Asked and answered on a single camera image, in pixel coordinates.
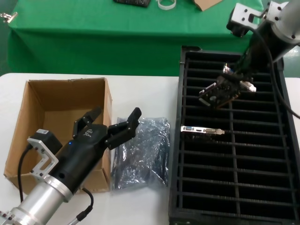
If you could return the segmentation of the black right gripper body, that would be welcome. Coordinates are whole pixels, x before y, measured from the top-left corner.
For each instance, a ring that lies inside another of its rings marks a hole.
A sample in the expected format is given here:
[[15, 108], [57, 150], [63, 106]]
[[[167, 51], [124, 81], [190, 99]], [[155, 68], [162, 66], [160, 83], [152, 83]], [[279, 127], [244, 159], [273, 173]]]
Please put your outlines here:
[[264, 23], [252, 35], [249, 47], [245, 51], [245, 53], [250, 53], [253, 57], [253, 70], [265, 69], [269, 66], [270, 60], [267, 56], [267, 49], [271, 53], [272, 60], [276, 62], [285, 54], [285, 42], [275, 35], [271, 24]]

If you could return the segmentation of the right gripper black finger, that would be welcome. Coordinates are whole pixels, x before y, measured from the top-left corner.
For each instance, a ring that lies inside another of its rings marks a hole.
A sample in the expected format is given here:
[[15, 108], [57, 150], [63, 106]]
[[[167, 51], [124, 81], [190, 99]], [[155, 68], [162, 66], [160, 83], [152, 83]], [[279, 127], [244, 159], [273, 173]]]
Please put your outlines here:
[[250, 81], [253, 73], [253, 57], [250, 53], [245, 53], [240, 59], [240, 73], [244, 81]]
[[222, 72], [220, 74], [222, 77], [229, 81], [241, 81], [240, 75], [235, 73], [228, 65], [228, 63], [224, 63]]

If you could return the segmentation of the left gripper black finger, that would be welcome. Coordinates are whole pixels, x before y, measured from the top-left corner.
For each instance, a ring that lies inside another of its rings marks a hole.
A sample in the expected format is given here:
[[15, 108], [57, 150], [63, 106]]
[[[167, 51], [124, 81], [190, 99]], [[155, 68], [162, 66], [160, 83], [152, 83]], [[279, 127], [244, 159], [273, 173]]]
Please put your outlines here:
[[125, 122], [108, 127], [105, 145], [109, 150], [115, 149], [135, 137], [141, 115], [140, 108], [136, 107]]
[[74, 122], [72, 137], [76, 138], [79, 133], [85, 128], [90, 126], [97, 117], [101, 114], [102, 108], [100, 106], [86, 112], [81, 118]]

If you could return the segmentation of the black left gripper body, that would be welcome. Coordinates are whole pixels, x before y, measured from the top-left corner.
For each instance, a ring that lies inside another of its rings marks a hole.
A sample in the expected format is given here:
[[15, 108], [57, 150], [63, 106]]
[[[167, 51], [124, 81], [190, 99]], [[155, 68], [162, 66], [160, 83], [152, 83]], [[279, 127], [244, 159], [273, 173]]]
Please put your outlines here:
[[50, 175], [74, 194], [102, 158], [107, 148], [107, 130], [103, 124], [91, 124], [81, 130], [58, 152], [59, 161]]

